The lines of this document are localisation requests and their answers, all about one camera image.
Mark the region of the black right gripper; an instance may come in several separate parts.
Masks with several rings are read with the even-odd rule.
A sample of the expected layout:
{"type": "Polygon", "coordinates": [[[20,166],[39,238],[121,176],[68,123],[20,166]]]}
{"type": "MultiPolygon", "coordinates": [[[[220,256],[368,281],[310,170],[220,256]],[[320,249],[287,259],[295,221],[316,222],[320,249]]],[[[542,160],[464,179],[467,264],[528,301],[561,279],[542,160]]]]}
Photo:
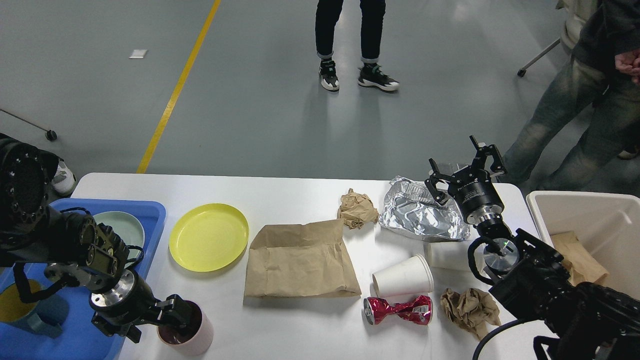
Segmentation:
{"type": "Polygon", "coordinates": [[[508,173],[503,157],[496,145],[478,142],[470,136],[476,153],[470,168],[463,168],[451,174],[441,173],[434,159],[429,159],[431,173],[425,180],[425,186],[434,201],[441,207],[448,202],[448,194],[457,203],[467,224],[480,224],[487,214],[502,214],[505,205],[496,191],[491,177],[508,173]],[[487,159],[493,162],[486,168],[487,159]],[[437,183],[449,184],[448,194],[437,188],[437,183]]]}

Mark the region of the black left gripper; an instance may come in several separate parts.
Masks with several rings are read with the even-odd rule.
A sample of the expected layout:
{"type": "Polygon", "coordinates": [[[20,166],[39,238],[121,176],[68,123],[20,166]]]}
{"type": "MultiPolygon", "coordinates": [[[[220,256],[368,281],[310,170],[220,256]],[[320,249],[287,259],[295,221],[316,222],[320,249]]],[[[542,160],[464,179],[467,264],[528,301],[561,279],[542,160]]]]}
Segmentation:
{"type": "Polygon", "coordinates": [[[94,310],[91,323],[106,337],[119,335],[139,344],[142,331],[137,328],[155,321],[160,337],[194,337],[201,329],[201,308],[190,300],[172,294],[157,299],[144,278],[126,269],[114,287],[90,294],[94,310]]]}

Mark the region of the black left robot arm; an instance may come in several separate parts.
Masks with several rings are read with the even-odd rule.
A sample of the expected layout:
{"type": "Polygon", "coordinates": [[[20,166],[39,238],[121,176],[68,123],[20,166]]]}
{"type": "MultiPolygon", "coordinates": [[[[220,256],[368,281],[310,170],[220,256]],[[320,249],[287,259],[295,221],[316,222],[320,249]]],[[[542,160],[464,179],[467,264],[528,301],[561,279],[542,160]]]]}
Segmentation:
{"type": "Polygon", "coordinates": [[[176,344],[194,338],[205,314],[172,294],[159,300],[133,265],[133,244],[98,223],[82,207],[56,210],[49,196],[59,158],[6,134],[1,135],[1,266],[13,269],[19,299],[35,303],[64,287],[91,292],[93,325],[104,335],[140,341],[141,325],[154,325],[176,344]]]}

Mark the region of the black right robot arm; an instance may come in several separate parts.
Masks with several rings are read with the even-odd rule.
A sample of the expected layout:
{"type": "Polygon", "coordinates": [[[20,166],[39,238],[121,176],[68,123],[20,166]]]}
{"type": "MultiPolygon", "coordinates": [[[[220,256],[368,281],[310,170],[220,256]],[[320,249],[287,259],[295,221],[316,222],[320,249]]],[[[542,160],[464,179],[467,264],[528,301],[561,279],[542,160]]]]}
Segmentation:
{"type": "Polygon", "coordinates": [[[563,256],[555,248],[521,228],[510,230],[492,182],[507,173],[502,155],[495,145],[477,142],[474,136],[470,140],[476,151],[471,164],[444,174],[430,159],[424,183],[439,205],[452,199],[464,223],[477,231],[466,249],[468,267],[515,317],[483,337],[473,359],[504,330],[543,321],[556,337],[534,337],[538,360],[637,360],[639,301],[588,281],[570,284],[563,256]]]}

